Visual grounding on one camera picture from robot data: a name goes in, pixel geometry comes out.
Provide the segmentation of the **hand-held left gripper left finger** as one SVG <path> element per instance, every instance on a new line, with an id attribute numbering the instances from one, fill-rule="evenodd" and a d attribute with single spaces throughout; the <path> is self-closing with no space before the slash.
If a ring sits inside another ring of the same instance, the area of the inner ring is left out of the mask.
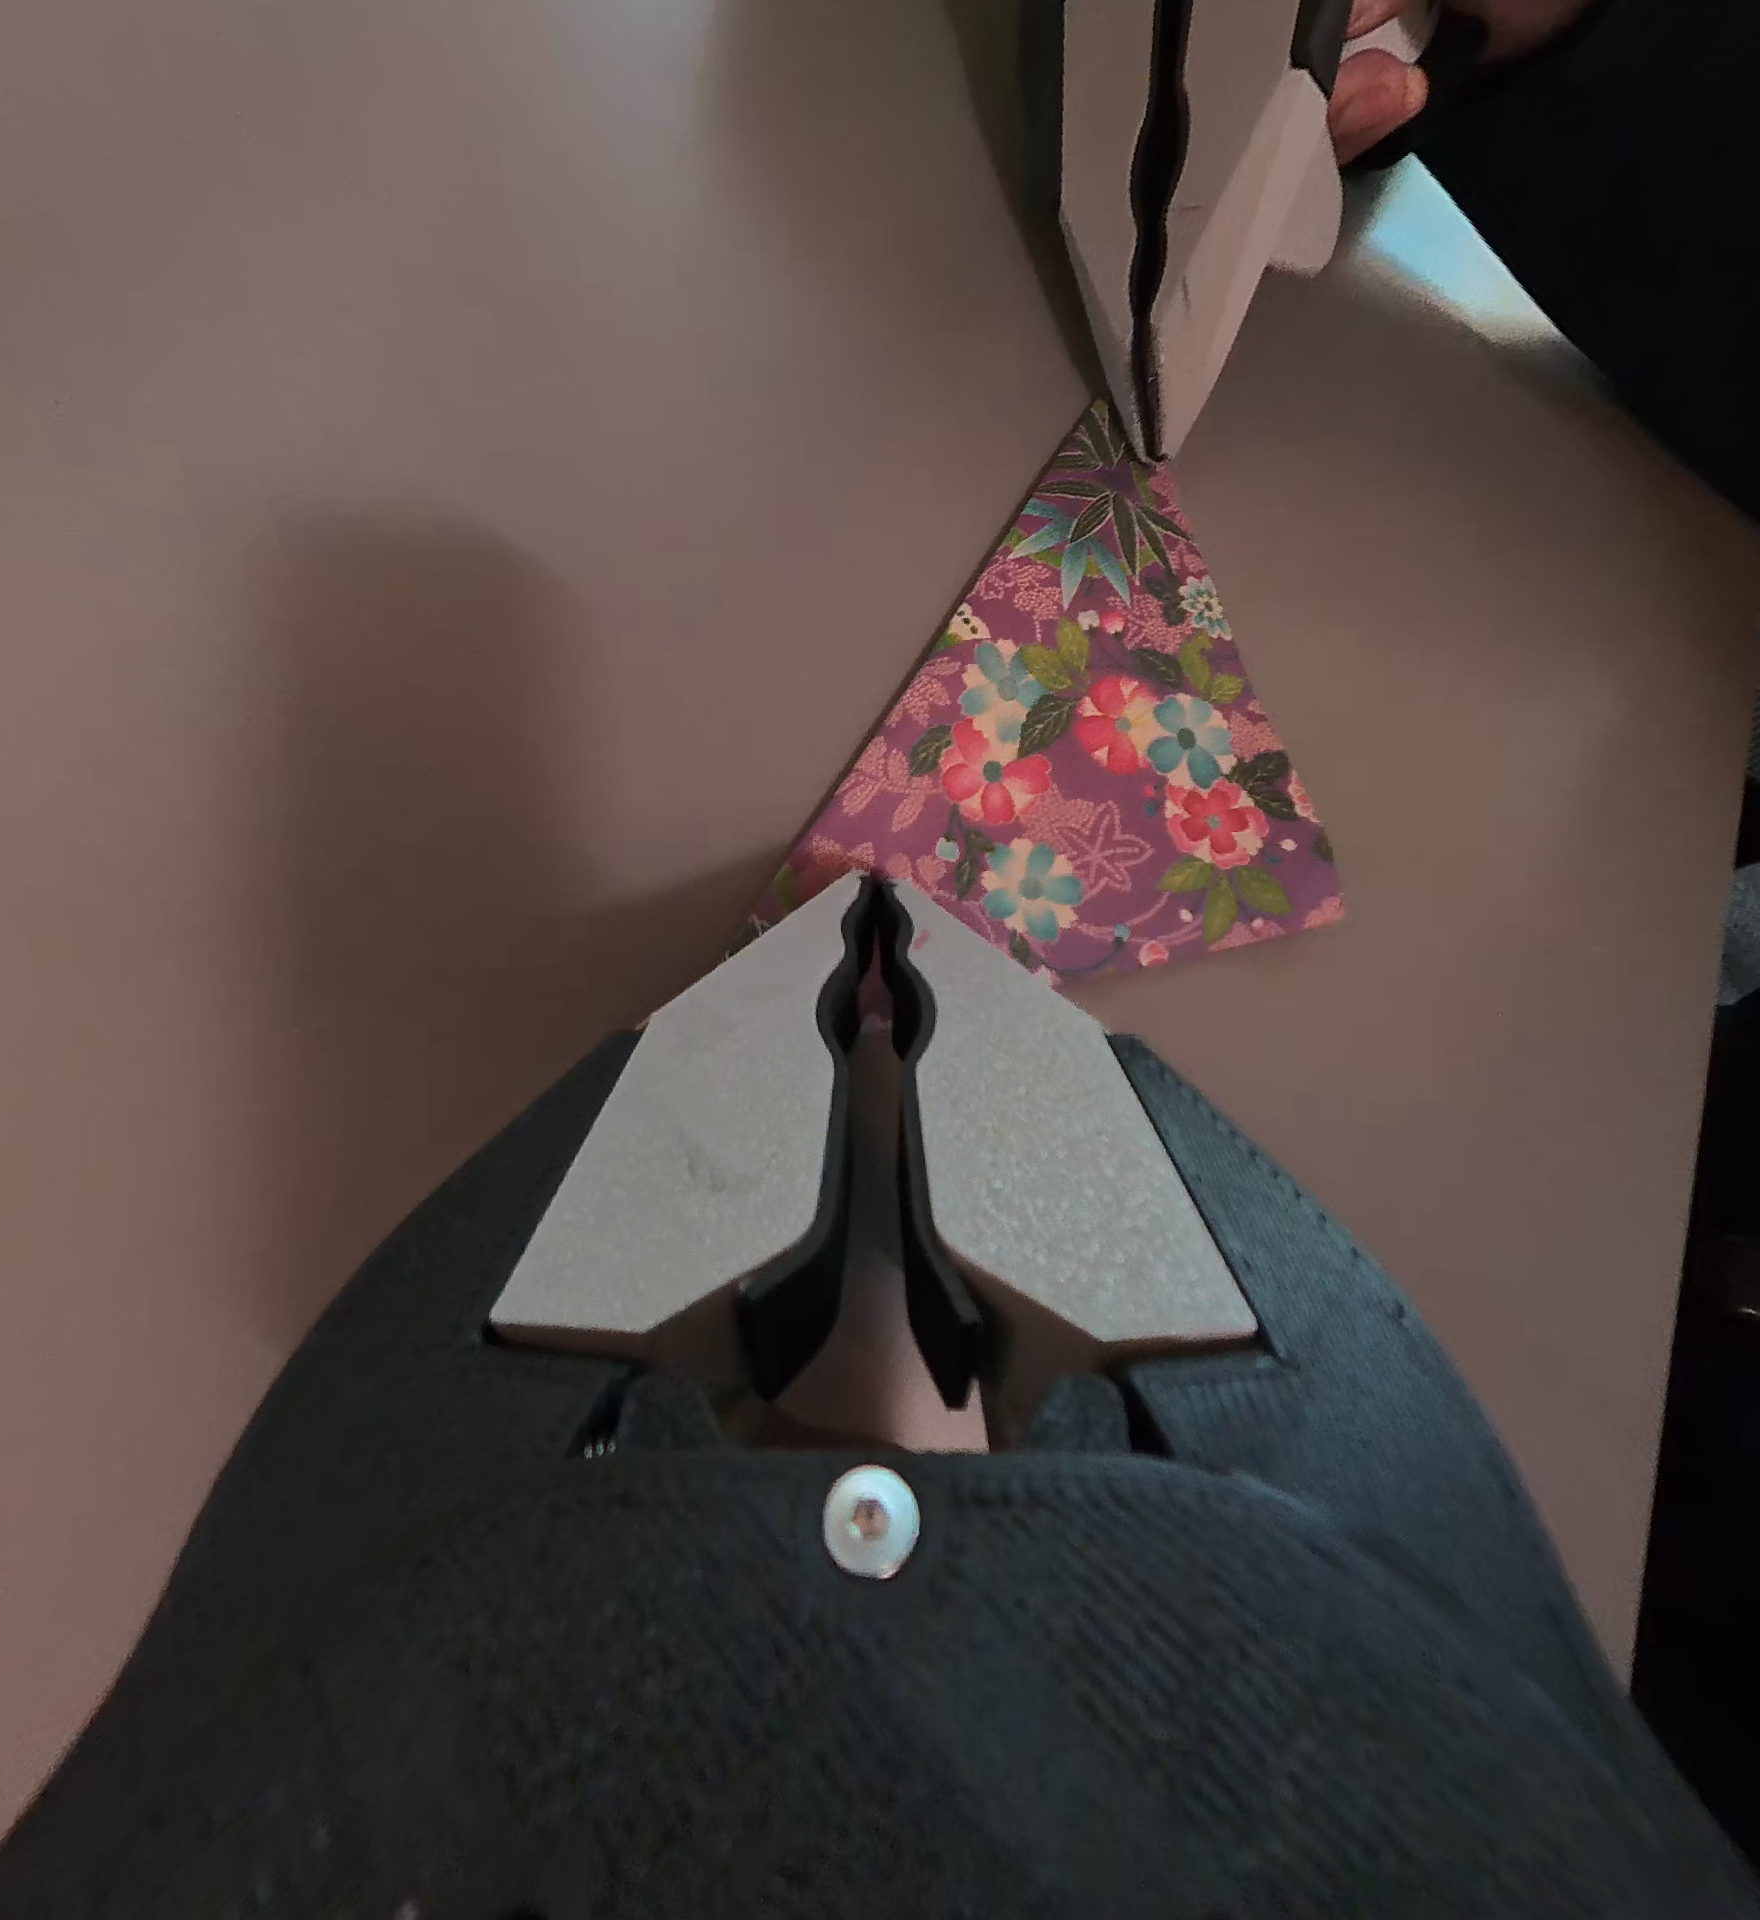
<path id="1" fill-rule="evenodd" d="M 489 1312 L 506 1344 L 773 1404 L 844 1274 L 874 885 L 844 874 L 663 1004 Z"/>

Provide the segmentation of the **person's right forearm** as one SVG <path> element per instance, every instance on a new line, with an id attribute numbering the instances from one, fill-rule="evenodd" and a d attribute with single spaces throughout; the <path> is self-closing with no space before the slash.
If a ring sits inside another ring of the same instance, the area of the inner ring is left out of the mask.
<path id="1" fill-rule="evenodd" d="M 1760 525 L 1760 4 L 1579 4 L 1406 152 L 1623 409 Z"/>

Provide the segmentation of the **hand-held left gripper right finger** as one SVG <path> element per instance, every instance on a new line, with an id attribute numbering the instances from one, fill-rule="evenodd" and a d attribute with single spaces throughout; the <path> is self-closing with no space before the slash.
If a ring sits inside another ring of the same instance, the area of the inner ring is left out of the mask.
<path id="1" fill-rule="evenodd" d="M 877 885 L 877 968 L 906 1312 L 944 1406 L 1256 1341 L 1099 1021 L 907 885 Z"/>

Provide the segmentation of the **person's right hand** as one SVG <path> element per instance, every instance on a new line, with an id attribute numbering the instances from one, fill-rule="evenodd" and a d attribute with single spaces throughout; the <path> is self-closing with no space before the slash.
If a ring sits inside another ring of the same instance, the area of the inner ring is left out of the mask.
<path id="1" fill-rule="evenodd" d="M 1403 132 L 1424 104 L 1423 54 L 1440 4 L 1347 4 L 1324 132 L 1340 172 Z"/>

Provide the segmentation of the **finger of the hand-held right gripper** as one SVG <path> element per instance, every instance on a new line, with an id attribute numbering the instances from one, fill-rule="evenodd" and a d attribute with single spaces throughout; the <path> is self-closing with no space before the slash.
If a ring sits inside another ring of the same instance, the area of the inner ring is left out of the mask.
<path id="1" fill-rule="evenodd" d="M 1109 406 L 1134 455 L 1159 455 L 1153 375 L 1139 309 L 1137 164 L 1157 82 L 1157 4 L 1064 4 L 1060 11 L 1060 234 Z"/>
<path id="2" fill-rule="evenodd" d="M 1324 106 L 1343 4 L 1179 4 L 1172 134 L 1146 221 L 1146 446 L 1179 451 L 1264 272 L 1320 275 L 1340 234 Z"/>

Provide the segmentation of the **purple floral origami paper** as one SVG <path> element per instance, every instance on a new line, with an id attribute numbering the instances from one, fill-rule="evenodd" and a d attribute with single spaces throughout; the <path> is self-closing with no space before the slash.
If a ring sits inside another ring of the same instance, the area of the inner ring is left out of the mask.
<path id="1" fill-rule="evenodd" d="M 1073 422 L 747 912 L 914 885 L 1047 986 L 1337 925 L 1346 892 L 1169 465 Z"/>

